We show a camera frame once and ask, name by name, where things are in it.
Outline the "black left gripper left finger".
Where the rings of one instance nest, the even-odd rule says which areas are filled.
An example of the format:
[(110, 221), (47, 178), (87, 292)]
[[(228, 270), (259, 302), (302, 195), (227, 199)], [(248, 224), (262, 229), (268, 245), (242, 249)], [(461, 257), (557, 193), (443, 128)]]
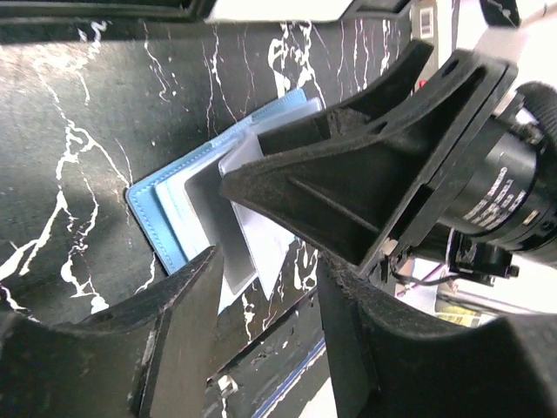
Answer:
[(211, 246), (77, 324), (2, 313), (2, 416), (199, 417), (223, 271)]

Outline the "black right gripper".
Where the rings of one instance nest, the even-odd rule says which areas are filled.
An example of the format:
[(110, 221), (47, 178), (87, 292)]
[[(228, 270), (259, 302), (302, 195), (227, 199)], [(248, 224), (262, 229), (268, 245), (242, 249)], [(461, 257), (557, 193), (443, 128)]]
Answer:
[[(323, 111), (258, 136), (264, 155), (347, 134), (389, 112), (413, 92), (434, 47), (413, 40), (363, 91)], [(415, 247), (391, 255), (393, 266), (412, 254), (440, 257), (433, 237), (449, 239), (451, 268), (506, 277), (510, 253), (556, 263), (556, 121), (551, 90), (525, 84), (515, 104), (496, 106), (518, 74), (513, 64), (486, 64), (486, 121), (460, 157), (453, 197), (433, 229)]]

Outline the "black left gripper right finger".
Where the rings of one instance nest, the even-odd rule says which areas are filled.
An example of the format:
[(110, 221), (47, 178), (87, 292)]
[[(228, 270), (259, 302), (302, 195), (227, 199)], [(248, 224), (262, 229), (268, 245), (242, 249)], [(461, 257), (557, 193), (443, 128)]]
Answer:
[(340, 417), (553, 417), (556, 319), (462, 327), (323, 256), (318, 296)]

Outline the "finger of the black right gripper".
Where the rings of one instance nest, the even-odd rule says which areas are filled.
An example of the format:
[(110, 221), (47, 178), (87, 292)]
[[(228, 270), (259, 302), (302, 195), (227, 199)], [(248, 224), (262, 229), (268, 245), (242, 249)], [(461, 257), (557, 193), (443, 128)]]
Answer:
[(453, 197), (460, 157), (486, 121), (486, 60), (457, 50), (382, 117), (227, 173), (222, 196), (352, 266), (388, 239), (417, 246)]

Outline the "blue card holder wallet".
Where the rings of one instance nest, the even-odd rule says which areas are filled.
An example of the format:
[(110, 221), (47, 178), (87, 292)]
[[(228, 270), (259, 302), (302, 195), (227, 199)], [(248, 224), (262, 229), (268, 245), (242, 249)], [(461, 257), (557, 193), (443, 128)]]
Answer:
[(126, 200), (168, 274), (218, 245), (225, 258), (220, 310), (254, 280), (266, 298), (272, 296), (294, 236), (223, 198), (221, 179), (262, 157), (263, 133), (321, 109), (318, 98), (307, 98), (301, 89), (290, 91), (130, 188)]

